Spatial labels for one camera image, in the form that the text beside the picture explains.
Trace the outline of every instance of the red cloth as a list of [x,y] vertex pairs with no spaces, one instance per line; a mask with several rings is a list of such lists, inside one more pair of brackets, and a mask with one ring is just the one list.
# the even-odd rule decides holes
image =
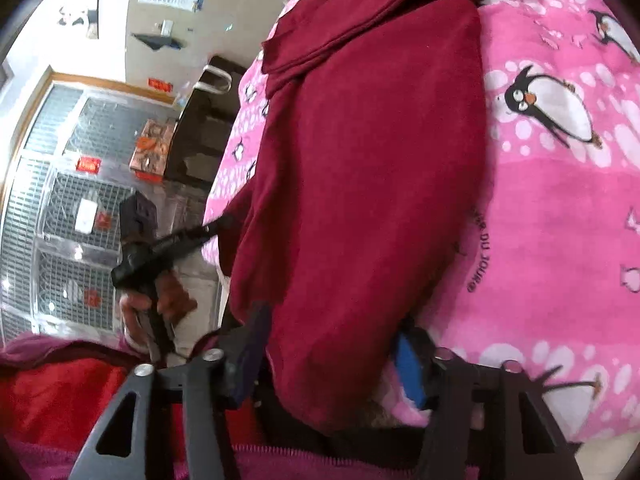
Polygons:
[[485,166],[478,0],[302,0],[264,43],[255,176],[220,235],[230,306],[274,306],[276,392],[322,431],[372,394]]
[[[79,452],[127,371],[97,359],[45,364],[0,376],[0,433],[28,444]],[[173,406],[172,447],[185,460],[182,405]],[[231,443],[263,444],[251,399],[226,412]]]

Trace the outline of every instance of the metal bolt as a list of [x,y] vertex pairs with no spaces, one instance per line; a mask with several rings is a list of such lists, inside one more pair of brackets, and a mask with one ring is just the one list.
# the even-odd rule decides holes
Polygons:
[[502,368],[511,374],[519,374],[522,371],[522,365],[513,359],[503,362]]
[[434,357],[440,361],[451,361],[451,359],[453,359],[453,352],[448,348],[436,348]]
[[138,365],[134,368],[133,373],[138,377],[146,377],[154,372],[154,366],[149,363]]
[[220,359],[222,359],[224,356],[225,353],[220,348],[212,348],[211,350],[207,350],[206,352],[204,352],[204,354],[202,354],[202,358],[205,361],[210,362],[220,361]]

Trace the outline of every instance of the dark red fabric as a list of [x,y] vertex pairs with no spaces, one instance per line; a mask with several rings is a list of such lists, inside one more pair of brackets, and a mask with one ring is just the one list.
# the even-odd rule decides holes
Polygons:
[[[127,377],[125,368],[95,358],[44,364],[0,374],[0,433],[27,444],[79,452],[111,397]],[[173,406],[172,447],[185,460],[182,405]],[[226,412],[232,444],[263,444],[251,399]]]
[[230,305],[274,306],[284,407],[321,430],[372,394],[485,166],[477,0],[302,0],[264,43],[270,111],[220,235]]

